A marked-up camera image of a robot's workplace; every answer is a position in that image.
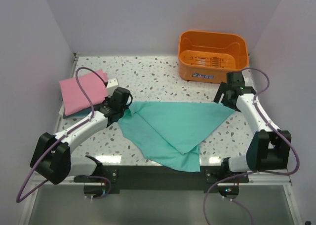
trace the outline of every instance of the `folded cloth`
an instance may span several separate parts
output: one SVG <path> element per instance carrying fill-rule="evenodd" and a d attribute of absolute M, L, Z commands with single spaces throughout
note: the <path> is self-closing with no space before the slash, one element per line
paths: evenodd
<path fill-rule="evenodd" d="M 97 74 L 107 81 L 108 77 L 102 70 L 96 71 Z M 103 102 L 108 96 L 108 92 L 103 82 L 94 73 L 88 73 L 79 77 L 80 84 L 91 99 L 93 105 Z M 65 115 L 77 113 L 90 106 L 88 100 L 81 92 L 76 78 L 69 78 L 59 82 L 63 101 L 65 105 Z"/>
<path fill-rule="evenodd" d="M 118 124 L 146 159 L 199 172 L 198 144 L 233 112 L 212 103 L 134 102 Z"/>

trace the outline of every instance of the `orange basket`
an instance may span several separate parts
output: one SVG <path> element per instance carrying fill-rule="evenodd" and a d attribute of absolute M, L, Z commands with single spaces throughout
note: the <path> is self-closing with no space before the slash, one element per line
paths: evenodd
<path fill-rule="evenodd" d="M 226 82 L 226 73 L 249 64 L 245 40 L 235 34 L 186 31 L 178 50 L 179 73 L 184 80 Z"/>

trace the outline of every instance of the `speckled table surface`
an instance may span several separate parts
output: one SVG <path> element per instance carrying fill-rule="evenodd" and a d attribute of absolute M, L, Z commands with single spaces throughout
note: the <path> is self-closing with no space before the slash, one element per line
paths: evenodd
<path fill-rule="evenodd" d="M 119 85 L 131 91 L 134 101 L 211 103 L 219 86 L 182 80 L 176 56 L 79 57 L 76 69 L 81 66 L 103 69 L 109 78 L 118 78 Z M 245 71 L 244 76 L 246 84 L 253 85 L 250 71 Z M 61 119 L 57 130 L 68 128 L 78 120 Z M 200 164 L 219 165 L 224 157 L 244 154 L 251 139 L 246 119 L 235 112 L 201 142 Z M 87 139 L 72 154 L 85 155 L 106 165 L 158 165 L 144 158 L 141 151 L 123 137 L 117 123 Z"/>

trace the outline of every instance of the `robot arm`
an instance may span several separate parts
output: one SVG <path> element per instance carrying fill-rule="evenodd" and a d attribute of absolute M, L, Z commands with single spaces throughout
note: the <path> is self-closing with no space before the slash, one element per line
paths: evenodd
<path fill-rule="evenodd" d="M 114 90 L 111 97 L 106 98 L 95 109 L 92 118 L 90 114 L 74 126 L 55 135 L 42 134 L 34 151 L 31 167 L 54 142 L 66 136 L 45 156 L 36 168 L 36 171 L 55 185 L 61 183 L 68 176 L 101 176 L 98 172 L 98 166 L 102 164 L 99 161 L 91 156 L 84 158 L 71 157 L 71 153 L 90 136 L 107 128 L 113 122 L 117 122 L 128 108 L 127 101 L 130 96 L 131 94 L 127 89 L 118 87 Z"/>
<path fill-rule="evenodd" d="M 289 146 L 265 124 L 256 110 L 253 99 L 256 94 L 252 87 L 245 86 L 241 72 L 227 73 L 227 83 L 221 83 L 214 102 L 221 102 L 224 106 L 241 112 L 254 136 L 247 150 L 242 156 L 225 158 L 222 163 L 222 173 L 246 172 L 249 170 L 276 170 L 287 167 Z M 268 122 L 283 136 L 291 141 L 288 131 L 280 130 L 263 110 L 259 100 L 257 106 Z"/>

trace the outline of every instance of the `teal cloth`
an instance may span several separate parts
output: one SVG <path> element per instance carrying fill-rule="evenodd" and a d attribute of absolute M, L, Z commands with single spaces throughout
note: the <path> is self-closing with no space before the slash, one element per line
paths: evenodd
<path fill-rule="evenodd" d="M 118 124 L 146 159 L 199 172 L 198 144 L 233 112 L 214 103 L 134 102 Z"/>

